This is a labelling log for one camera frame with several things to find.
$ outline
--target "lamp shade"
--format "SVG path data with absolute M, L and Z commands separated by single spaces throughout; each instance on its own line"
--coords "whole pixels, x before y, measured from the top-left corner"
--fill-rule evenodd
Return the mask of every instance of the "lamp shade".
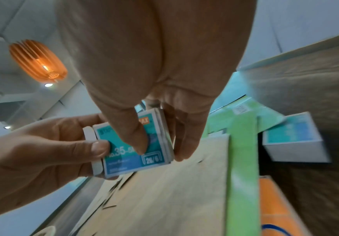
M 25 40 L 9 46 L 10 55 L 32 78 L 41 83 L 55 83 L 67 76 L 59 58 L 40 42 Z

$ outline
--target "fingernail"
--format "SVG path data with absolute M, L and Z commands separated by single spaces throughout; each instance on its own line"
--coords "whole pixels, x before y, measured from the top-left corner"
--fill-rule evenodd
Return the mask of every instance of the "fingernail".
M 107 152 L 110 149 L 110 143 L 108 141 L 106 142 L 101 142 L 101 141 L 97 141 L 95 143 L 92 144 L 92 155 L 99 157 L 103 154 L 107 154 Z

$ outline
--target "ceiling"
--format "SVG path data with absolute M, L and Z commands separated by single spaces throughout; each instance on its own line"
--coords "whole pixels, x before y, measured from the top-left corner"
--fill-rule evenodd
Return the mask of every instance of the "ceiling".
M 9 44 L 24 39 L 47 45 L 68 78 L 47 89 L 24 73 L 9 54 Z M 54 0 L 0 0 L 0 121 L 18 128 L 38 120 L 79 80 L 56 31 Z

